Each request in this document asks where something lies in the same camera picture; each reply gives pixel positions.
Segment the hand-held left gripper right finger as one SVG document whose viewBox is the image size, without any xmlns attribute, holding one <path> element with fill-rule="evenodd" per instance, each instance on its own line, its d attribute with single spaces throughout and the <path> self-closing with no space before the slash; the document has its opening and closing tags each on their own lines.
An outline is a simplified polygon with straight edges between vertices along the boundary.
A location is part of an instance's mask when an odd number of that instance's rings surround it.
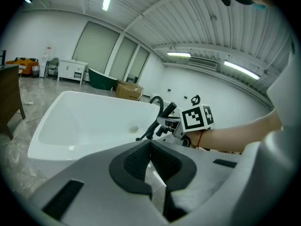
<svg viewBox="0 0 301 226">
<path fill-rule="evenodd" d="M 241 185 L 231 191 L 240 156 L 150 142 L 150 160 L 166 185 L 163 213 L 150 222 L 232 222 Z"/>
</svg>

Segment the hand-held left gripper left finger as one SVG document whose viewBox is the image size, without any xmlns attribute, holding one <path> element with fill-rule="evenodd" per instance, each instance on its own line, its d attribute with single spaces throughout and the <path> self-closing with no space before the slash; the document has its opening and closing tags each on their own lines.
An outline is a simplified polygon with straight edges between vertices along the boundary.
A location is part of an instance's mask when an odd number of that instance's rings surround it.
<svg viewBox="0 0 301 226">
<path fill-rule="evenodd" d="M 56 197 L 69 181 L 82 183 L 60 220 L 68 226 L 166 226 L 149 196 L 120 188 L 109 174 L 109 164 L 118 154 L 145 141 L 120 145 L 87 155 L 40 186 L 29 201 L 40 210 Z"/>
</svg>

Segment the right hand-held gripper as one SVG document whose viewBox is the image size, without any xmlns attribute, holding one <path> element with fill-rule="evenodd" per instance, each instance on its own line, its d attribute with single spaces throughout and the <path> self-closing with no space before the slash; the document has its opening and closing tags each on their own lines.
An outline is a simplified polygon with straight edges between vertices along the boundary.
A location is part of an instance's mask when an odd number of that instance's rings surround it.
<svg viewBox="0 0 301 226">
<path fill-rule="evenodd" d="M 212 129 L 214 119 L 209 105 L 199 104 L 180 110 L 179 117 L 158 117 L 157 123 L 172 129 L 173 136 L 183 142 L 182 146 L 190 147 L 187 132 Z"/>
</svg>

